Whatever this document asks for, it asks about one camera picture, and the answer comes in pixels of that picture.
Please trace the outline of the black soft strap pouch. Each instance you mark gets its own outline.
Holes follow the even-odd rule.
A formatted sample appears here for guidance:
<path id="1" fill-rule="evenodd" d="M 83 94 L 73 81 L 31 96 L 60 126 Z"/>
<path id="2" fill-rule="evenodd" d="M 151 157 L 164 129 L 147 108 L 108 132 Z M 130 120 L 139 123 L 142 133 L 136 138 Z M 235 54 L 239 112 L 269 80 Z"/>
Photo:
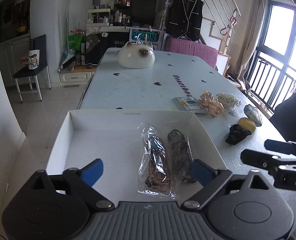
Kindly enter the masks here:
<path id="1" fill-rule="evenodd" d="M 229 135 L 225 142 L 230 145 L 237 145 L 249 135 L 251 135 L 250 130 L 244 129 L 239 124 L 234 124 L 230 127 Z"/>

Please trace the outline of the blue patterned fluffy cloth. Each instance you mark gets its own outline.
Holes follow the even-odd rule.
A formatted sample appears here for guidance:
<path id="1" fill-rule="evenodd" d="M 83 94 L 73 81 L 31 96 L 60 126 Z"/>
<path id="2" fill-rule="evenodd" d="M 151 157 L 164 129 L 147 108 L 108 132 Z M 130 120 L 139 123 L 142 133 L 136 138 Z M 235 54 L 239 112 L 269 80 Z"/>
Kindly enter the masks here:
<path id="1" fill-rule="evenodd" d="M 262 126 L 262 116 L 255 106 L 248 104 L 244 107 L 243 111 L 247 118 L 255 123 L 256 127 Z"/>

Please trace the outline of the peach ribbon scrunchie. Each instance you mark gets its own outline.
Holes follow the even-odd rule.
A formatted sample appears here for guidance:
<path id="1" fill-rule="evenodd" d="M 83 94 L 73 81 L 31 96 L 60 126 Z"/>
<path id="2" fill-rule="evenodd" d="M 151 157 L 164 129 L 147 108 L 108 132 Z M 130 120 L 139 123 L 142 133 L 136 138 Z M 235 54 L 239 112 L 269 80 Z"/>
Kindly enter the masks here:
<path id="1" fill-rule="evenodd" d="M 224 112 L 223 105 L 215 100 L 214 96 L 207 90 L 200 96 L 198 103 L 207 110 L 207 113 L 217 117 Z"/>

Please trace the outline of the white blue tissue packet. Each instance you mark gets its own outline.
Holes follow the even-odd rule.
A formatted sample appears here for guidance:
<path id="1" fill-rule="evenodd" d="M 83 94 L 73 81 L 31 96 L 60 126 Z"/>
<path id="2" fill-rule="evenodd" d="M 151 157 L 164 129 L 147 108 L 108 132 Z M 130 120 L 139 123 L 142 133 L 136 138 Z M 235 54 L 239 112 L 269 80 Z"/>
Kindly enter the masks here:
<path id="1" fill-rule="evenodd" d="M 193 97 L 176 97 L 174 102 L 180 110 L 195 114 L 206 114 L 206 111 L 199 105 Z"/>

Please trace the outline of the black chair at right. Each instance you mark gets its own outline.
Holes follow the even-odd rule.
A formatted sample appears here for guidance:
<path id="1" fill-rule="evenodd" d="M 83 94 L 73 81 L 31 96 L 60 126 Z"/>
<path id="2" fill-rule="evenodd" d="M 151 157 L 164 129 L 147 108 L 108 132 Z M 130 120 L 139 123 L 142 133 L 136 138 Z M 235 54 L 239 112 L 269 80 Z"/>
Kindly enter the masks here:
<path id="1" fill-rule="evenodd" d="M 286 141 L 296 141 L 296 93 L 277 105 L 269 120 Z"/>

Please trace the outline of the white shallow tray box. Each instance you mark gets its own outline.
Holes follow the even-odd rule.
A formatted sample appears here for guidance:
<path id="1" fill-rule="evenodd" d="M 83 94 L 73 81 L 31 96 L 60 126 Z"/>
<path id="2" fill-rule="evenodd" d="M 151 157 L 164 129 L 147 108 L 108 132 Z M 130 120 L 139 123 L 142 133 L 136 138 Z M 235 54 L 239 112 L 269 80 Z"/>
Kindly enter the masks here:
<path id="1" fill-rule="evenodd" d="M 188 139 L 192 156 L 214 169 L 226 165 L 198 117 L 183 111 L 80 109 L 69 111 L 59 130 L 47 164 L 48 174 L 70 167 L 83 168 L 99 158 L 102 177 L 94 189 L 114 204 L 158 202 L 160 198 L 138 192 L 139 167 L 144 154 L 141 125 L 152 126 L 165 147 L 173 129 Z"/>

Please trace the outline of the yellow round sponge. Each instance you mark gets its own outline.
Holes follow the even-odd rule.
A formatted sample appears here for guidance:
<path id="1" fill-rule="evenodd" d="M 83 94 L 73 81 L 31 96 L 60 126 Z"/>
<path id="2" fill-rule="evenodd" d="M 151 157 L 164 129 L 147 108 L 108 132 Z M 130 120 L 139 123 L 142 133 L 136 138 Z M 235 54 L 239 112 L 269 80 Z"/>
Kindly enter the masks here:
<path id="1" fill-rule="evenodd" d="M 250 118 L 241 118 L 238 121 L 238 124 L 243 129 L 249 130 L 251 133 L 253 133 L 256 129 L 256 124 Z"/>

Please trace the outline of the pink upholstered chair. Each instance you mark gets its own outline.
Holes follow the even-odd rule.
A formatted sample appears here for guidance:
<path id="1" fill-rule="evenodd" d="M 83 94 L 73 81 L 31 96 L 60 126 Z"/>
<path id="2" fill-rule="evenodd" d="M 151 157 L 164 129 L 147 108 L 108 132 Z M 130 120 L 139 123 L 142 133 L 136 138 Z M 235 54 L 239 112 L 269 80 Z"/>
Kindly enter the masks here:
<path id="1" fill-rule="evenodd" d="M 207 45 L 168 36 L 165 41 L 165 51 L 196 56 L 204 60 L 212 68 L 216 68 L 218 50 Z"/>

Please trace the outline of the white cat face holder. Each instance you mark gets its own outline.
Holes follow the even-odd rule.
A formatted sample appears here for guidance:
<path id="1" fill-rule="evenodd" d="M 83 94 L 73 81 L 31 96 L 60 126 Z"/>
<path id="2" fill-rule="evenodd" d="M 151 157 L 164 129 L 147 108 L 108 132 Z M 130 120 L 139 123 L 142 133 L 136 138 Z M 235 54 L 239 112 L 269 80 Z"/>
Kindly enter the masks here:
<path id="1" fill-rule="evenodd" d="M 120 66 L 129 69 L 150 68 L 155 63 L 155 54 L 151 42 L 134 44 L 127 42 L 118 53 Z"/>

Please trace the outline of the white cartoon tote bag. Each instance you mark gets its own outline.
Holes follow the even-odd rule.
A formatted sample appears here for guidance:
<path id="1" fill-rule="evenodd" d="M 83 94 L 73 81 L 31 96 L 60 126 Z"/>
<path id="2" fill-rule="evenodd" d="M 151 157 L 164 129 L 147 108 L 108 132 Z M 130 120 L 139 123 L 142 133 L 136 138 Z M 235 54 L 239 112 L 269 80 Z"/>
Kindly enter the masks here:
<path id="1" fill-rule="evenodd" d="M 29 70 L 35 70 L 40 64 L 40 50 L 30 50 L 28 52 L 28 68 Z"/>

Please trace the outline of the green bag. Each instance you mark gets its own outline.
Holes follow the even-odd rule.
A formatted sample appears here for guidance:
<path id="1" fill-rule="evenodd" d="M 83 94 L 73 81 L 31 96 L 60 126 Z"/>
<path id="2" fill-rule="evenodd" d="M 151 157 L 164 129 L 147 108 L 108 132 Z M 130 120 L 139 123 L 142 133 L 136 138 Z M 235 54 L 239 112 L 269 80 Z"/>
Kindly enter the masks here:
<path id="1" fill-rule="evenodd" d="M 68 37 L 69 49 L 74 51 L 81 51 L 81 44 L 84 42 L 84 35 L 74 34 Z"/>

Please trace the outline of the dark blue chair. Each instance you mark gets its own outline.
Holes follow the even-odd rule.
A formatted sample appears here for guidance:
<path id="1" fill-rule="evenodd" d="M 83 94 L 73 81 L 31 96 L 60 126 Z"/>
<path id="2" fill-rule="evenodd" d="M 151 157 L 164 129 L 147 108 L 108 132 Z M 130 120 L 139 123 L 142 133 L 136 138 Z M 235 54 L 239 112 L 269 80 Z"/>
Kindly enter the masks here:
<path id="1" fill-rule="evenodd" d="M 23 103 L 22 94 L 38 94 L 39 101 L 42 101 L 42 94 L 39 85 L 38 75 L 46 70 L 48 89 L 52 88 L 47 61 L 47 37 L 46 34 L 29 40 L 28 63 L 17 71 L 13 78 L 20 102 Z M 19 79 L 28 78 L 29 90 L 21 90 Z"/>

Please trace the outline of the teal poison sign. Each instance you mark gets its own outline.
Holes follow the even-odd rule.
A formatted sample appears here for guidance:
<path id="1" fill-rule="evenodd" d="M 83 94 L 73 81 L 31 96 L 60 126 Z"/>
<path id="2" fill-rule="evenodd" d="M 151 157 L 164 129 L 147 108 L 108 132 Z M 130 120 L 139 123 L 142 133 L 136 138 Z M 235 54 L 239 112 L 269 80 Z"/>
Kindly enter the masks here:
<path id="1" fill-rule="evenodd" d="M 149 30 L 141 30 L 141 29 L 131 29 L 130 30 L 130 38 L 131 42 L 136 42 L 137 39 L 141 41 L 147 41 L 151 43 L 157 43 L 160 38 L 159 31 L 149 31 Z"/>

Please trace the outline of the white tiered shelf rack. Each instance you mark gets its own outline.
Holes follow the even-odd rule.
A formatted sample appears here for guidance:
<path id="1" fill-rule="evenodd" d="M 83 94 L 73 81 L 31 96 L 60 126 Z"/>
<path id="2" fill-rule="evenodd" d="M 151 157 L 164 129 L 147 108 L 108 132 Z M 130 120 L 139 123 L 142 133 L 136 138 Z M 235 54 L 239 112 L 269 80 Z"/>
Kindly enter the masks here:
<path id="1" fill-rule="evenodd" d="M 87 11 L 86 27 L 108 27 L 111 15 L 110 8 L 92 9 Z"/>

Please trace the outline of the black jacket white piping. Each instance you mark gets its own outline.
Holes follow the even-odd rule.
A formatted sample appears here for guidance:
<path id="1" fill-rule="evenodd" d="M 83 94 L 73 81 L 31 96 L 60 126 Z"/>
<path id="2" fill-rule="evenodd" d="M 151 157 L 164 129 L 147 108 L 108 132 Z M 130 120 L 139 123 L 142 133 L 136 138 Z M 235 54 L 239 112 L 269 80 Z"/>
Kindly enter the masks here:
<path id="1" fill-rule="evenodd" d="M 166 32 L 174 38 L 201 40 L 202 0 L 173 0 L 168 10 Z"/>

